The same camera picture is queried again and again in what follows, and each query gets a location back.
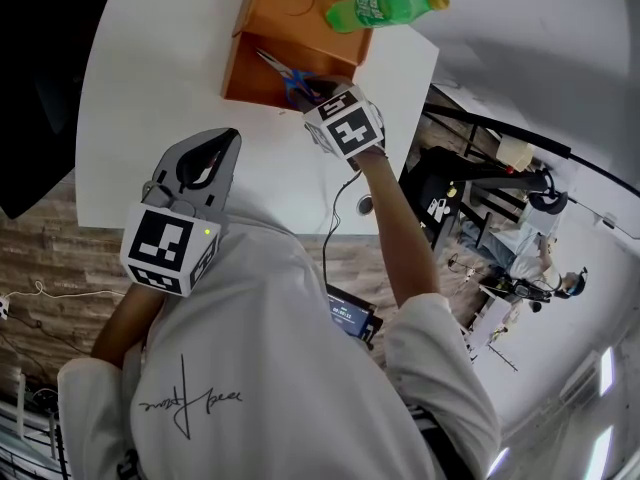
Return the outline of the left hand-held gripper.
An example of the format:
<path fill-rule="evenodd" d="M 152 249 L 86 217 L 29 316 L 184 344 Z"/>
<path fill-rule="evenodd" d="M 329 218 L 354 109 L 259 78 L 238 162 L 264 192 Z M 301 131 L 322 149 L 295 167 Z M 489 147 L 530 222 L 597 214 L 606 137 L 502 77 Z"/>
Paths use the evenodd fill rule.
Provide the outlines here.
<path fill-rule="evenodd" d="M 218 250 L 223 219 L 206 219 L 193 203 L 172 193 L 222 211 L 241 145 L 237 129 L 212 129 L 164 153 L 154 182 L 145 185 L 142 201 L 127 217 L 120 261 L 132 282 L 175 296 L 191 294 Z"/>

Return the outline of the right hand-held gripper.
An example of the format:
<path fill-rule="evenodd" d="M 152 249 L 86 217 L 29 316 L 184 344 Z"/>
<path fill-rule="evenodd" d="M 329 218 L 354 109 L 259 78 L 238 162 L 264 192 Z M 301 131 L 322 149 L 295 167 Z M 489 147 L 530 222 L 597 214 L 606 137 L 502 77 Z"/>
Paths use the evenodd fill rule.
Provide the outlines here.
<path fill-rule="evenodd" d="M 348 160 L 369 147 L 383 145 L 385 134 L 377 107 L 348 77 L 311 76 L 307 86 L 312 91 L 289 88 L 287 98 L 303 113 L 305 128 L 325 153 Z"/>

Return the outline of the blue-handled scissors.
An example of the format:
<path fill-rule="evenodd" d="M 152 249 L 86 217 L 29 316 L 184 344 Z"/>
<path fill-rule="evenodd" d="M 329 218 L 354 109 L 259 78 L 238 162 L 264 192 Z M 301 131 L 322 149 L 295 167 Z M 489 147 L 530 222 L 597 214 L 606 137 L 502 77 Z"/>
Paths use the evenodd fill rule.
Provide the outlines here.
<path fill-rule="evenodd" d="M 268 52 L 266 52 L 261 48 L 257 48 L 256 53 L 262 60 L 264 60 L 272 69 L 278 72 L 279 75 L 282 77 L 285 85 L 285 96 L 287 101 L 288 101 L 287 90 L 289 88 L 298 87 L 308 91 L 312 91 L 307 86 L 307 78 L 311 76 L 315 76 L 313 72 L 289 68 L 283 63 L 281 63 L 279 60 L 277 60 L 273 55 L 269 54 Z"/>

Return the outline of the orange wooden box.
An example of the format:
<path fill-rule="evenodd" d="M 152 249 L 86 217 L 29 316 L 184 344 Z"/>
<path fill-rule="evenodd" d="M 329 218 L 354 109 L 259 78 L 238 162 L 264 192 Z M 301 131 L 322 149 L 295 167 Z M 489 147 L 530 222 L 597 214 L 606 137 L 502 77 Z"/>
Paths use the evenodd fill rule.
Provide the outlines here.
<path fill-rule="evenodd" d="M 335 32 L 325 15 L 339 1 L 343 0 L 243 0 L 221 96 L 295 108 L 287 100 L 282 76 L 258 55 L 259 49 L 293 70 L 353 79 L 366 60 L 372 31 Z"/>

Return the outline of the person's left forearm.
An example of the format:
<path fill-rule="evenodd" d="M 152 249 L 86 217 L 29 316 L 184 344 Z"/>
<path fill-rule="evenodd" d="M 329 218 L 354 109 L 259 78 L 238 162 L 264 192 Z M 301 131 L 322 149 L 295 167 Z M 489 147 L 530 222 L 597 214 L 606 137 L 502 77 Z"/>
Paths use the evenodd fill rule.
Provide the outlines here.
<path fill-rule="evenodd" d="M 121 368 L 126 353 L 145 338 L 165 300 L 164 292 L 132 284 L 100 331 L 90 357 Z"/>

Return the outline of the person's right forearm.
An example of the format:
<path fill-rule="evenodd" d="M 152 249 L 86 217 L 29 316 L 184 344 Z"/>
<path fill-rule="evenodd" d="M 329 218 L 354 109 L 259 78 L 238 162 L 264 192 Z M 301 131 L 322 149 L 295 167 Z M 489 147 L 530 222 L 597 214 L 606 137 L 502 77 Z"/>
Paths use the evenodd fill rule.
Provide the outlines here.
<path fill-rule="evenodd" d="M 436 260 L 388 158 L 378 147 L 355 156 L 372 199 L 381 253 L 396 301 L 439 291 Z"/>

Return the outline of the green plastic bottle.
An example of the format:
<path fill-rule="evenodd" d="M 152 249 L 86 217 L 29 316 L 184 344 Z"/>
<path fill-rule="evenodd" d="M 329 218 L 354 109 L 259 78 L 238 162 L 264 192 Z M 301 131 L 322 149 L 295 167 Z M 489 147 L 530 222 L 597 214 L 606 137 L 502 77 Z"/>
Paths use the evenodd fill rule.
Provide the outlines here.
<path fill-rule="evenodd" d="M 408 25 L 422 15 L 449 8 L 450 0 L 341 0 L 325 14 L 331 28 L 342 34 L 362 29 Z"/>

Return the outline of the black mesh office chair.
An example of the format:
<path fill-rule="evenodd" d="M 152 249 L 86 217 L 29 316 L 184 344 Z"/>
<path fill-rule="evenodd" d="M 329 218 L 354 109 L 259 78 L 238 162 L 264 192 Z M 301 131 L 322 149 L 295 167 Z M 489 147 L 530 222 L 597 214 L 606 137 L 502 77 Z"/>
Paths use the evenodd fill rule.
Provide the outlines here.
<path fill-rule="evenodd" d="M 421 149 L 418 163 L 402 171 L 400 186 L 436 254 L 441 253 L 459 215 L 478 228 L 478 246 L 486 242 L 496 214 L 518 221 L 490 196 L 521 211 L 532 207 L 554 216 L 569 200 L 567 193 L 556 189 L 546 168 L 515 172 L 492 162 L 472 162 L 440 146 Z"/>

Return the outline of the person's white shirt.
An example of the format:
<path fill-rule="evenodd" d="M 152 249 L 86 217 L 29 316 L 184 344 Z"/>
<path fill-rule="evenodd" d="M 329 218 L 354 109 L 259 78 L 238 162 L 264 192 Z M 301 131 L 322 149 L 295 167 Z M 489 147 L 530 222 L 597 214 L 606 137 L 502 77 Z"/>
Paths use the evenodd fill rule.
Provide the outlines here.
<path fill-rule="evenodd" d="M 59 372 L 73 480 L 485 480 L 500 425 L 445 297 L 408 299 L 387 365 L 330 316 L 297 238 L 232 219 L 209 270 L 117 368 Z"/>

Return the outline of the black timer tablet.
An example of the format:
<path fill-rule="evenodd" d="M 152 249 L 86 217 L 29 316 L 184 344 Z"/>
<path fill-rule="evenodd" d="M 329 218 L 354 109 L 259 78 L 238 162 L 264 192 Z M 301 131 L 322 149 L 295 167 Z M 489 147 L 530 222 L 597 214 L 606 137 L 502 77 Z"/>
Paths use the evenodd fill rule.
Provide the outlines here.
<path fill-rule="evenodd" d="M 384 321 L 376 315 L 377 306 L 333 285 L 326 285 L 332 320 L 348 335 L 360 340 L 369 351 Z"/>

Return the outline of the white metal rack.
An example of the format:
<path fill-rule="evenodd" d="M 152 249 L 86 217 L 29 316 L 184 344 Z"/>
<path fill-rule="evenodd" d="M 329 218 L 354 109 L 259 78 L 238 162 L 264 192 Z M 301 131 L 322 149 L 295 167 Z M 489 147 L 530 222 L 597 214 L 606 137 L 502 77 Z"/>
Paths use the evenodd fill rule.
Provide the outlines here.
<path fill-rule="evenodd" d="M 0 480 L 71 480 L 58 393 L 21 370 L 0 374 Z"/>

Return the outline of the ceiling light bar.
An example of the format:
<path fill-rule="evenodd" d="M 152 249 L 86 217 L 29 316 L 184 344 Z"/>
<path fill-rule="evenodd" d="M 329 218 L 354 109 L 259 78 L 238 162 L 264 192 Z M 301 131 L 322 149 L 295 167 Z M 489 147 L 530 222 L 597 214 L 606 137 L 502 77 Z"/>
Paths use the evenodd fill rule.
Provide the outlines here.
<path fill-rule="evenodd" d="M 583 480 L 602 480 L 608 460 L 613 427 L 607 427 L 595 440 Z"/>
<path fill-rule="evenodd" d="M 510 448 L 506 447 L 506 448 L 503 448 L 499 452 L 499 454 L 494 459 L 494 461 L 492 462 L 492 464 L 491 464 L 491 466 L 489 468 L 489 472 L 487 474 L 487 479 L 490 479 L 497 472 L 498 468 L 500 467 L 500 465 L 502 464 L 504 459 L 507 457 L 509 451 L 510 451 Z"/>
<path fill-rule="evenodd" d="M 614 350 L 608 347 L 601 355 L 599 369 L 599 396 L 604 397 L 614 384 Z"/>

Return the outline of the white wall air conditioner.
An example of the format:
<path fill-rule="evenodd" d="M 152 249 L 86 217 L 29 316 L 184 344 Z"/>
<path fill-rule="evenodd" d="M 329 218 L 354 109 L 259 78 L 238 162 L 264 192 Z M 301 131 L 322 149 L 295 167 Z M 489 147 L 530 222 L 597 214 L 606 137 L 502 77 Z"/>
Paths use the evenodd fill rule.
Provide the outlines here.
<path fill-rule="evenodd" d="M 559 400 L 565 405 L 583 405 L 598 394 L 599 384 L 599 365 L 584 363 L 567 379 Z"/>

